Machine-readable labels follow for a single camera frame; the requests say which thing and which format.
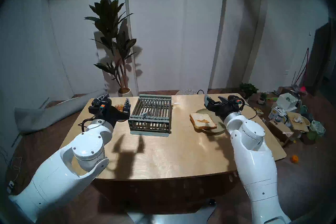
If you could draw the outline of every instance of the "plate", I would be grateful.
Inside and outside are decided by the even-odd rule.
[[[220,119],[220,117],[216,116],[214,112],[209,111],[206,108],[200,109],[198,111],[196,111],[196,113],[200,113],[200,114],[208,114],[210,116],[210,118],[212,119],[212,121],[217,125],[217,128],[215,129],[203,129],[203,131],[208,132],[208,133],[213,133],[213,134],[221,134],[225,131],[225,125],[222,121],[222,119]]]

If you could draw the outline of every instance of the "white box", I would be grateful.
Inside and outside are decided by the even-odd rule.
[[[285,93],[279,96],[277,105],[285,111],[291,111],[294,109],[298,99],[293,97],[290,93]]]

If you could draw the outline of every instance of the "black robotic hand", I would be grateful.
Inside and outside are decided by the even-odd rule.
[[[244,99],[238,96],[230,95],[227,99],[222,96],[219,96],[218,98],[220,101],[214,101],[211,97],[205,95],[204,105],[208,110],[214,112],[216,116],[219,116],[223,119],[225,119],[232,112],[242,111],[245,105]]]
[[[95,98],[91,106],[89,106],[89,113],[94,115],[95,119],[102,119],[109,122],[113,127],[118,120],[128,120],[131,112],[131,104],[127,98],[123,107],[123,111],[119,111],[112,106],[109,94]]]

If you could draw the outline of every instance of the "wooden table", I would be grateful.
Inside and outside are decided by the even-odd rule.
[[[219,94],[228,97],[230,94]],[[218,94],[209,96],[219,101]],[[126,98],[111,98],[112,105],[123,104]],[[138,97],[130,97],[131,111]],[[78,126],[84,119],[91,117],[88,112],[92,99],[84,107],[73,124],[61,147],[69,144],[78,134]],[[105,145],[105,155],[110,163],[97,176],[105,180],[153,180],[163,178],[181,178],[211,175],[235,171],[233,148],[229,133],[210,135],[196,131],[190,121],[189,114],[204,108],[204,95],[172,96],[171,133],[168,137],[139,136],[130,134],[128,122],[117,123],[112,140]],[[242,114],[246,118],[255,115],[253,109],[245,106]],[[265,141],[273,153],[275,160],[286,157],[279,142],[268,130],[261,119],[252,119],[260,124],[265,132]],[[86,172],[80,168],[76,159],[73,168],[79,175]]]

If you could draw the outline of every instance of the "wire rack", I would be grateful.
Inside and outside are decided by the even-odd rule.
[[[171,96],[141,94],[128,120],[131,134],[169,136]]]

